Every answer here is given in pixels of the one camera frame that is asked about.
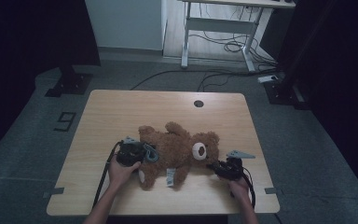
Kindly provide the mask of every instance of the wall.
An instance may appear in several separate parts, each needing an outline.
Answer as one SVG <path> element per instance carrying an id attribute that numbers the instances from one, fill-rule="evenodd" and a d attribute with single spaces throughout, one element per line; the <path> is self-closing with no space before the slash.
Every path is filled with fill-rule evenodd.
<path id="1" fill-rule="evenodd" d="M 166 0 L 86 0 L 98 47 L 162 50 Z"/>

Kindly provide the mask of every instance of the power strip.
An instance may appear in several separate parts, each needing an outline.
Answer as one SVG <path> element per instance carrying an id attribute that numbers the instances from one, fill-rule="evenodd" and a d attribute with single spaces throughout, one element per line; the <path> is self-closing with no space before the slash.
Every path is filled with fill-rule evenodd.
<path id="1" fill-rule="evenodd" d="M 268 81 L 275 81 L 278 80 L 276 76 L 267 76 L 267 77 L 260 77 L 257 79 L 258 83 L 268 82 Z"/>

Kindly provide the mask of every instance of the table leg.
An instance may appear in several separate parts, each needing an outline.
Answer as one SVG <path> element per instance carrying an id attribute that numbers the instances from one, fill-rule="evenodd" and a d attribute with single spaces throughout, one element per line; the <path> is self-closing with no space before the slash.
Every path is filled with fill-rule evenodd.
<path id="1" fill-rule="evenodd" d="M 246 41 L 245 48 L 242 49 L 242 54 L 243 54 L 243 57 L 245 58 L 246 65 L 248 66 L 249 72 L 254 72 L 255 71 L 255 67 L 254 67 L 253 62 L 252 62 L 252 55 L 250 53 L 250 48 L 251 48 L 252 42 L 253 42 L 253 40 L 255 38 L 255 32 L 257 31 L 257 27 L 258 27 L 258 24 L 260 22 L 261 14 L 263 13 L 263 9 L 264 9 L 263 7 L 261 7 L 259 9 L 257 17 L 256 17 L 256 19 L 254 21 L 254 25 L 252 27 L 252 31 L 250 33 L 250 36 Z"/>
<path id="2" fill-rule="evenodd" d="M 190 11 L 191 11 L 191 3 L 188 3 L 187 6 L 187 15 L 186 15 L 186 25 L 185 25 L 185 42 L 183 43 L 182 48 L 182 68 L 187 68 L 187 60 L 188 60 L 188 21 L 190 20 Z"/>

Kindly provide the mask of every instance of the standing desk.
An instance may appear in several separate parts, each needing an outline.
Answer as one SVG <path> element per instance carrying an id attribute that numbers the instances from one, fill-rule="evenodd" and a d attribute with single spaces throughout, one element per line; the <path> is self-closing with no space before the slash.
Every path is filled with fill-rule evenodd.
<path id="1" fill-rule="evenodd" d="M 203 102 L 203 107 L 195 106 L 196 101 Z M 277 196 L 265 191 L 273 188 L 273 184 L 242 94 L 93 91 L 55 186 L 63 188 L 63 193 L 51 195 L 48 214 L 87 215 L 114 144 L 126 136 L 139 139 L 138 127 L 142 125 L 165 132 L 168 121 L 181 124 L 190 134 L 216 132 L 220 137 L 221 161 L 233 149 L 255 155 L 255 159 L 242 160 L 254 181 L 255 211 L 277 213 L 280 210 Z M 227 215 L 239 212 L 225 182 L 211 170 L 193 167 L 179 189 L 166 187 L 165 174 L 161 174 L 151 190 L 142 190 L 138 175 L 133 174 L 115 198 L 110 215 Z"/>
<path id="2" fill-rule="evenodd" d="M 188 3 L 186 13 L 186 26 L 185 26 L 185 42 L 182 49 L 182 68 L 187 68 L 188 61 L 188 32 L 190 30 L 195 31 L 210 31 L 220 33 L 233 33 L 249 35 L 246 41 L 245 48 L 242 49 L 242 55 L 245 59 L 249 72 L 254 72 L 255 67 L 252 62 L 252 56 L 250 55 L 250 48 L 255 38 L 255 32 L 257 30 L 258 23 L 260 22 L 263 9 L 265 7 L 272 8 L 294 8 L 296 4 L 294 2 L 285 3 L 283 0 L 279 2 L 272 0 L 181 0 Z M 220 5 L 233 5 L 233 6 L 248 6 L 248 7 L 260 7 L 257 16 L 254 21 L 228 21 L 217 19 L 205 19 L 205 18 L 191 18 L 191 3 L 206 3 L 206 4 L 220 4 Z"/>

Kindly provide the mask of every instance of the black curtain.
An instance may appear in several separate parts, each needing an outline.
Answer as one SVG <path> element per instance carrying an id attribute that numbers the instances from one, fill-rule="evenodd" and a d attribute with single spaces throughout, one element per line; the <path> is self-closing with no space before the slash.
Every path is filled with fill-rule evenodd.
<path id="1" fill-rule="evenodd" d="M 358 1 L 300 1 L 279 62 L 358 177 Z"/>
<path id="2" fill-rule="evenodd" d="M 100 65 L 81 0 L 0 0 L 0 139 L 32 95 L 34 78 L 63 64 Z"/>

